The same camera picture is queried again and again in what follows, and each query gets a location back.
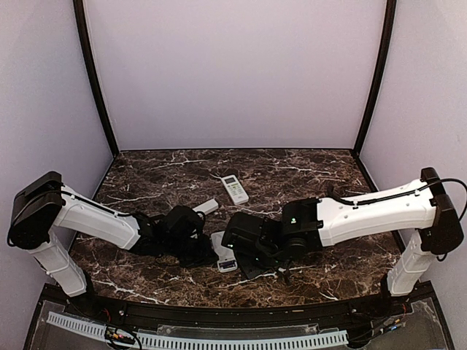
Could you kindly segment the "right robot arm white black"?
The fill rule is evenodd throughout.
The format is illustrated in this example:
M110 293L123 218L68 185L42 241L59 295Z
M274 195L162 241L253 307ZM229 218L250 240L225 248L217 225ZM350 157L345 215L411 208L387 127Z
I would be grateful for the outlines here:
M287 203L279 220L239 212L228 223L223 245L262 268L276 268L344 241L413 229L408 247L382 280L383 292L372 301L377 315L388 316L438 256L463 242L462 216L444 183L434 168L424 168L418 179L381 192L340 198L330 187L324 198Z

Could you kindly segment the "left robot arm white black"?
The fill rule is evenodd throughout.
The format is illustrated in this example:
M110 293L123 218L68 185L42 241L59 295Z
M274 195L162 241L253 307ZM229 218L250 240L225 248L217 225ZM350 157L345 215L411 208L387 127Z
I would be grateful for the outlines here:
M206 215L187 206L168 214L115 211L85 198L50 171L21 190L14 198L7 244L26 250L74 298L87 318L96 318L103 303L92 293L92 283L70 258L53 228L76 230L110 242L141 256L176 257L181 267L211 265L217 260L209 236L204 234Z

